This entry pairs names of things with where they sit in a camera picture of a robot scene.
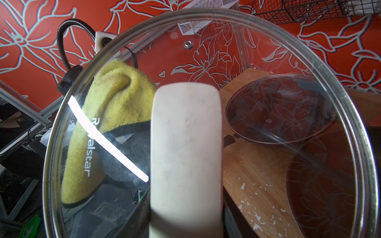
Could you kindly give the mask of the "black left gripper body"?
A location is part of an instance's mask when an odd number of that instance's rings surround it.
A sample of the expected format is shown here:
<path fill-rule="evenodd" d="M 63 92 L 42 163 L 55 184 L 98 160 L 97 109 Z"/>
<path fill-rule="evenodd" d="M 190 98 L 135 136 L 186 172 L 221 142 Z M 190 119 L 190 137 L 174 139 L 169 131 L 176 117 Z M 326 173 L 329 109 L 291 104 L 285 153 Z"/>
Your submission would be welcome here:
<path fill-rule="evenodd" d="M 66 72 L 61 82 L 57 84 L 57 89 L 62 95 L 67 94 L 67 92 L 69 91 L 72 84 L 77 79 L 82 70 L 83 67 L 81 65 L 76 65 Z"/>

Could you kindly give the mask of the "yellow microfiber cloth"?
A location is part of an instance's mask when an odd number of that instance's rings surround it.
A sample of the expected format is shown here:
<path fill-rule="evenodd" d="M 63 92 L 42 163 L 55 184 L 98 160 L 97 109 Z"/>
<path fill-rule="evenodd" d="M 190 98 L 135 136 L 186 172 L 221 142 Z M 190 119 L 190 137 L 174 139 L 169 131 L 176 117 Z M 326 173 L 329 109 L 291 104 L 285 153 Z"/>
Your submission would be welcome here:
<path fill-rule="evenodd" d="M 114 59 L 95 75 L 83 112 L 101 133 L 151 119 L 156 85 L 140 70 Z M 105 178 L 95 141 L 76 123 L 65 163 L 61 201 L 76 204 L 90 196 Z"/>

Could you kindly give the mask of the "glass lid with beige handle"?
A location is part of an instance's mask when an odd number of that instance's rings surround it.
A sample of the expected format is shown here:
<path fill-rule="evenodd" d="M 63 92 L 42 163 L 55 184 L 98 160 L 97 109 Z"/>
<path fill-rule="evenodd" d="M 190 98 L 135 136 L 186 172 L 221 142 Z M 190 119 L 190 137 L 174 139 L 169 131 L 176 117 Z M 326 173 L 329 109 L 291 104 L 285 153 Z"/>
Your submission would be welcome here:
<path fill-rule="evenodd" d="M 44 170 L 50 238 L 378 238 L 381 97 L 361 89 L 261 18 L 187 9 L 148 19 L 108 43 L 64 95 Z M 98 71 L 122 60 L 156 85 L 151 119 L 101 133 L 83 112 Z M 336 120 L 299 143 L 248 141 L 226 119 L 243 86 L 276 74 L 317 79 Z M 104 180 L 61 201 L 76 123 L 95 141 Z M 224 147 L 224 137 L 236 142 Z"/>

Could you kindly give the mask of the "glass pot lid black knob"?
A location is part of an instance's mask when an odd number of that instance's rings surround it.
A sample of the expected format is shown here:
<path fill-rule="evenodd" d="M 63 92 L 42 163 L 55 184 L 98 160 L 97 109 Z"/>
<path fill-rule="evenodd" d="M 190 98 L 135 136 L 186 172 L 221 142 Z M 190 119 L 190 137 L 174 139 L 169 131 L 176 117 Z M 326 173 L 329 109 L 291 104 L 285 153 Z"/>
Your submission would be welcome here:
<path fill-rule="evenodd" d="M 246 84 L 229 99 L 225 115 L 234 133 L 269 145 L 305 141 L 337 118 L 322 84 L 299 74 L 276 74 Z"/>

